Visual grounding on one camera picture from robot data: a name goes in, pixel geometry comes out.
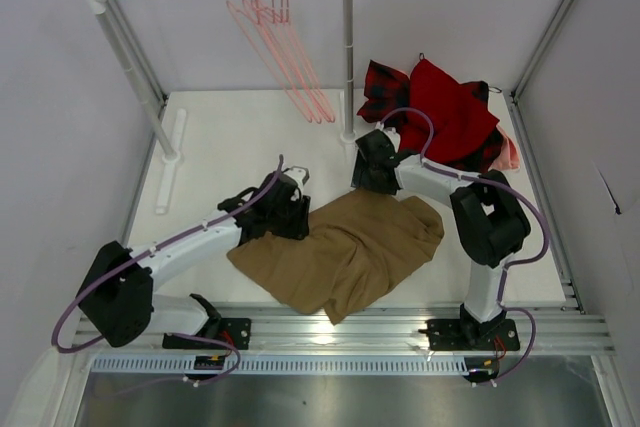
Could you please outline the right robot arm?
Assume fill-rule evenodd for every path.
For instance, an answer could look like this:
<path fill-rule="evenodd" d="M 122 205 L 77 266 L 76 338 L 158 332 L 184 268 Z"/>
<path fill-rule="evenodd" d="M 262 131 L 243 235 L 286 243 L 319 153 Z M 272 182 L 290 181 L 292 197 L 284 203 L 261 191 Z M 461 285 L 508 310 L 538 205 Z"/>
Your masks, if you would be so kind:
<path fill-rule="evenodd" d="M 355 141 L 352 185 L 395 195 L 409 191 L 451 209 L 460 245 L 470 262 L 467 295 L 454 319 L 435 319 L 422 332 L 434 351 L 487 351 L 513 328 L 501 305 L 505 267 L 531 233 L 528 217 L 505 176 L 472 175 L 400 152 L 390 135 L 373 130 Z"/>

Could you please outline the silver clothes rack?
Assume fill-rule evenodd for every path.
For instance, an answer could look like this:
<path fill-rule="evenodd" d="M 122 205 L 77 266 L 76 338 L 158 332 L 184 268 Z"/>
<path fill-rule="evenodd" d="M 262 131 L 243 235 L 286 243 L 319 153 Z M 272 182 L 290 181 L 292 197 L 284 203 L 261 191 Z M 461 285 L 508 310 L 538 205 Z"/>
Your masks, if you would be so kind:
<path fill-rule="evenodd" d="M 281 91 L 227 0 L 85 0 L 156 144 L 134 223 L 198 221 L 278 162 L 309 169 L 319 209 L 351 189 L 355 161 L 353 0 L 290 0 L 335 114 L 309 123 Z M 236 5 L 241 0 L 230 0 Z"/>

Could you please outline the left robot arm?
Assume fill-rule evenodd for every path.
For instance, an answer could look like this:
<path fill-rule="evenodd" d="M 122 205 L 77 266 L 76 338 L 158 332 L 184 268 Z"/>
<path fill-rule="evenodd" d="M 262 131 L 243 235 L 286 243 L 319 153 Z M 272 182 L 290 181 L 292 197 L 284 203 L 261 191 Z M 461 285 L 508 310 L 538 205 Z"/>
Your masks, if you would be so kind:
<path fill-rule="evenodd" d="M 227 339 L 223 317 L 205 297 L 171 297 L 159 294 L 159 288 L 205 259 L 265 234 L 304 239 L 308 179 L 302 167 L 273 172 L 260 187 L 220 202 L 212 218 L 169 239 L 136 248 L 105 244 L 81 285 L 80 310 L 113 348 L 144 334 L 163 335 L 168 349 L 202 349 L 208 339 Z"/>

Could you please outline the pink garment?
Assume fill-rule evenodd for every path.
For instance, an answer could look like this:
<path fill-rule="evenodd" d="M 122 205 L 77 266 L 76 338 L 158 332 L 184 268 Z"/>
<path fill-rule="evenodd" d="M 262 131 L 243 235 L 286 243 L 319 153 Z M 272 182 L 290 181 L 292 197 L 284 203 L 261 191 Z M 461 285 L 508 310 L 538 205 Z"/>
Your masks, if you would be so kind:
<path fill-rule="evenodd" d="M 500 130 L 500 133 L 502 136 L 501 149 L 490 168 L 498 171 L 518 171 L 521 160 L 517 146 L 504 131 Z"/>

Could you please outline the tan pleated skirt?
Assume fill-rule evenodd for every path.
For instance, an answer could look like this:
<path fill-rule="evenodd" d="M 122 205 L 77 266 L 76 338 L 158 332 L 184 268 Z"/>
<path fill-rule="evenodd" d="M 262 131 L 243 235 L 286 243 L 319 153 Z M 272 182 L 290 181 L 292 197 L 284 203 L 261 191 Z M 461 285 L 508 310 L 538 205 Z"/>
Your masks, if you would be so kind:
<path fill-rule="evenodd" d="M 267 233 L 227 257 L 278 302 L 301 314 L 323 310 L 338 324 L 430 262 L 444 234 L 440 214 L 420 198 L 358 189 L 313 211 L 304 239 Z"/>

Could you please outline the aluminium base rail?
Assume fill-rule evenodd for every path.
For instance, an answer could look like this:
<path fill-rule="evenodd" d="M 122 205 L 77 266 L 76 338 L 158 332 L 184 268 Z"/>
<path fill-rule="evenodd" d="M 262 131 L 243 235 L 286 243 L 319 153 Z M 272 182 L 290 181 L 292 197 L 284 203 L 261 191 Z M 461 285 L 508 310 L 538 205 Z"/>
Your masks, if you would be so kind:
<path fill-rule="evenodd" d="M 299 314 L 285 307 L 221 305 L 224 317 L 249 318 L 252 353 L 406 355 L 427 350 L 419 331 L 433 318 L 454 318 L 458 308 L 369 308 L 331 324 L 324 312 Z M 613 355 L 615 347 L 601 315 L 575 309 L 533 309 L 534 355 Z"/>

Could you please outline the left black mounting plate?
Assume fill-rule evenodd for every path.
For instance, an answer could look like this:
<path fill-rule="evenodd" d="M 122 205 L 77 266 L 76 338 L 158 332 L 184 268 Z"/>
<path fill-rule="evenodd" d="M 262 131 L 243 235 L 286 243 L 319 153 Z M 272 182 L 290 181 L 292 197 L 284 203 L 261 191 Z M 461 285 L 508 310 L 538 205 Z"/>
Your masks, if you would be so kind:
<path fill-rule="evenodd" d="M 192 337 L 165 334 L 162 340 L 164 349 L 173 350 L 205 350 L 223 349 L 223 346 L 202 341 L 202 338 L 213 339 L 218 342 L 234 346 L 238 350 L 247 350 L 251 337 L 251 320 L 249 318 L 214 318 L 208 320 L 204 326 Z"/>

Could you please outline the black mounting plate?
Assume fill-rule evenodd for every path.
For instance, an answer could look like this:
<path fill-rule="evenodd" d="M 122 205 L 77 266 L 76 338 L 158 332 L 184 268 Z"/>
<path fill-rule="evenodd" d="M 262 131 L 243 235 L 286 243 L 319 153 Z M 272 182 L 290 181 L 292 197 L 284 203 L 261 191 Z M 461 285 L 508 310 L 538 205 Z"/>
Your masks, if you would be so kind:
<path fill-rule="evenodd" d="M 497 318 L 486 323 L 475 320 L 436 318 L 418 330 L 424 334 L 433 351 L 518 351 L 519 334 L 513 320 Z"/>
<path fill-rule="evenodd" d="M 238 350 L 247 350 L 251 337 L 251 320 L 249 318 L 214 318 L 208 320 L 204 326 L 192 337 L 165 334 L 162 340 L 164 349 L 173 350 L 205 350 L 223 349 L 223 346 L 202 341 L 202 338 L 213 339 L 218 342 L 234 346 Z"/>

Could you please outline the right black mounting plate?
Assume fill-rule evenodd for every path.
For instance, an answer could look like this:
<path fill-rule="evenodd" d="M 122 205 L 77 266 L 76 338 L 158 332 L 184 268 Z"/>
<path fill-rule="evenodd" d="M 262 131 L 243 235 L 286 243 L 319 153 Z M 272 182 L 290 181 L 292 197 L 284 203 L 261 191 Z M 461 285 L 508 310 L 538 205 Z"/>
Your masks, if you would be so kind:
<path fill-rule="evenodd" d="M 497 318 L 486 323 L 475 320 L 436 318 L 418 330 L 424 334 L 433 351 L 518 351 L 519 334 L 513 320 Z"/>

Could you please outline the red black plaid garment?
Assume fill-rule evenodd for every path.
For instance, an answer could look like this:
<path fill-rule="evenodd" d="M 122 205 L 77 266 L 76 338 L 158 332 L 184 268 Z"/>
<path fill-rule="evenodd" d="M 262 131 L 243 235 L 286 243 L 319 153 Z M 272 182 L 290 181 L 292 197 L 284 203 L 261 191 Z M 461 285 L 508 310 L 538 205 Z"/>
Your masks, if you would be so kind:
<path fill-rule="evenodd" d="M 409 107 L 410 74 L 371 61 L 365 76 L 366 102 L 358 110 L 357 115 L 369 123 L 380 122 L 386 127 L 394 128 L 399 133 L 398 128 L 403 122 L 393 117 L 401 112 L 412 110 Z M 497 129 L 499 132 L 504 131 L 499 124 Z"/>

